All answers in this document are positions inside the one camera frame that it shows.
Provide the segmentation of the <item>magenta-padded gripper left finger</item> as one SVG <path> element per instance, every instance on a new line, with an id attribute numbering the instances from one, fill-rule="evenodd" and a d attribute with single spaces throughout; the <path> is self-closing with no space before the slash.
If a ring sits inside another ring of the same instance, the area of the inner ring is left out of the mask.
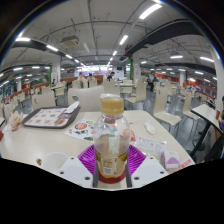
<path id="1" fill-rule="evenodd" d="M 77 157 L 70 157 L 59 169 L 58 175 L 84 188 L 98 185 L 98 169 L 93 145 Z"/>

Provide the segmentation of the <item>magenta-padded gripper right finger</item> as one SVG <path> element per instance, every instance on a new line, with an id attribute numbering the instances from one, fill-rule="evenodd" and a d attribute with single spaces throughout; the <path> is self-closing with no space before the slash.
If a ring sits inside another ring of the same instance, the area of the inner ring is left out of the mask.
<path id="1" fill-rule="evenodd" d="M 129 146 L 126 171 L 128 188 L 140 188 L 167 175 L 154 156 L 145 156 L 135 146 Z"/>

